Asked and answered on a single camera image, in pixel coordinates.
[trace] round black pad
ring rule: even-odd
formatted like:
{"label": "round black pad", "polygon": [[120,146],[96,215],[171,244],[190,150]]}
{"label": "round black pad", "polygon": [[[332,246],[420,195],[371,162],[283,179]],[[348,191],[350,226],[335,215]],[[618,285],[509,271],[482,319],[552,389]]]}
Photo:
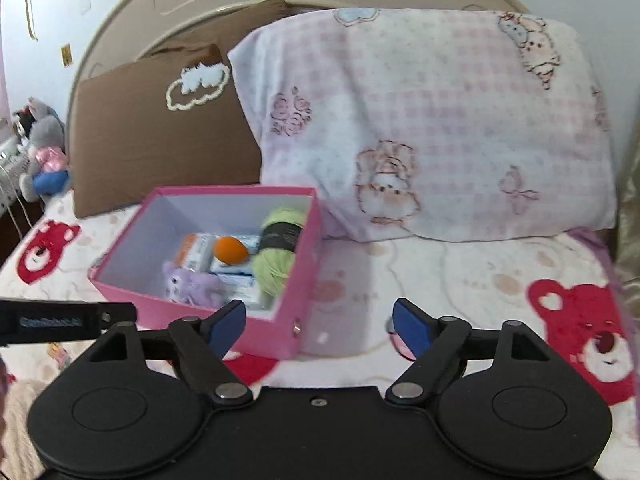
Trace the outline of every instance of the round black pad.
{"label": "round black pad", "polygon": [[94,390],[76,400],[73,407],[76,422],[93,431],[122,430],[139,421],[145,412],[145,397],[124,388]]}
{"label": "round black pad", "polygon": [[445,390],[438,404],[445,436],[503,474],[546,476],[593,465],[611,431],[607,405],[572,369],[523,367],[492,367]]}
{"label": "round black pad", "polygon": [[33,403],[28,431],[47,466],[100,479],[161,466],[188,446],[202,419],[200,399],[180,381],[101,362],[60,375]]}
{"label": "round black pad", "polygon": [[504,422],[523,430],[546,430],[566,416],[564,400],[536,386],[516,386],[494,397],[494,412]]}

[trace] white wall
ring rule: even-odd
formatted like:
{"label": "white wall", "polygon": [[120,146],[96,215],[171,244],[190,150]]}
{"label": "white wall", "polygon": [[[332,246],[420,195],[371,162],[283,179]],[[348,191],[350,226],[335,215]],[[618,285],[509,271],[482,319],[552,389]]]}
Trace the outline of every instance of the white wall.
{"label": "white wall", "polygon": [[[11,110],[36,96],[66,116],[74,72],[96,30],[120,0],[91,0],[80,13],[78,0],[31,0],[34,31],[27,32],[24,0],[2,0],[2,54]],[[60,47],[69,43],[74,65],[64,67]]]}
{"label": "white wall", "polygon": [[[104,17],[120,0],[32,0],[39,41],[27,34],[24,0],[2,0],[0,25],[11,108],[35,95],[66,114],[74,67],[64,68],[60,47],[71,44],[79,62]],[[640,110],[640,0],[521,0],[531,12],[569,23],[581,34],[609,102],[616,166]]]}

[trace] pink box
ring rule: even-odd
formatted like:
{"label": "pink box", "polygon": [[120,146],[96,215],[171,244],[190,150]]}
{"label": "pink box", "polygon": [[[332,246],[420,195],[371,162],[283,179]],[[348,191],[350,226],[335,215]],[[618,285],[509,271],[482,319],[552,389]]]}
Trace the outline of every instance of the pink box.
{"label": "pink box", "polygon": [[247,311],[246,328],[233,350],[291,358],[300,344],[320,258],[322,229],[313,188],[159,187],[146,197],[89,279],[107,300],[133,303],[145,328],[162,329],[184,316],[205,318],[212,310],[162,299],[162,264],[174,259],[188,233],[259,234],[264,219],[279,207],[307,212],[296,259],[272,309]]}

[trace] pink pillowcase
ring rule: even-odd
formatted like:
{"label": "pink pillowcase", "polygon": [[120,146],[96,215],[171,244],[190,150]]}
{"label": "pink pillowcase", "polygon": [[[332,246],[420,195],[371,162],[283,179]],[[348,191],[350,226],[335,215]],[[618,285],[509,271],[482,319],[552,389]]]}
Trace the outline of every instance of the pink pillowcase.
{"label": "pink pillowcase", "polygon": [[320,10],[228,56],[260,182],[316,187],[328,235],[459,242],[613,226],[602,94],[567,25]]}

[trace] electrical cable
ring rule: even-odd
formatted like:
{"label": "electrical cable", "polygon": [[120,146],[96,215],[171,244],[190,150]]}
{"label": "electrical cable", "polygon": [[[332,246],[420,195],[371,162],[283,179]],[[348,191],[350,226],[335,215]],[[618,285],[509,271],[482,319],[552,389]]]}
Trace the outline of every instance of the electrical cable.
{"label": "electrical cable", "polygon": [[[9,181],[9,184],[11,184],[11,178],[9,177],[9,174],[6,172],[6,169],[4,168],[4,166],[0,166],[0,170],[2,170],[4,172],[4,174],[6,175],[6,179]],[[20,207],[22,208],[22,212],[24,213],[24,217],[27,221],[27,224],[29,225],[30,229],[33,229],[33,224],[31,223],[31,219],[29,218],[29,215],[27,213],[27,209],[25,208],[24,204],[22,203],[22,200],[20,199],[20,195],[18,194],[17,190],[15,192],[15,199],[18,201],[18,204],[20,204]]]}
{"label": "electrical cable", "polygon": [[20,237],[20,240],[22,240],[22,238],[23,238],[22,231],[20,231],[20,228],[18,227],[18,222],[15,221],[14,212],[11,211],[11,200],[7,196],[6,191],[4,190],[4,187],[2,187],[1,184],[0,184],[0,190],[2,191],[2,195],[4,195],[4,202],[6,203],[6,210],[9,212],[9,216],[11,217],[11,220],[14,223],[15,230],[18,231],[18,236]]}

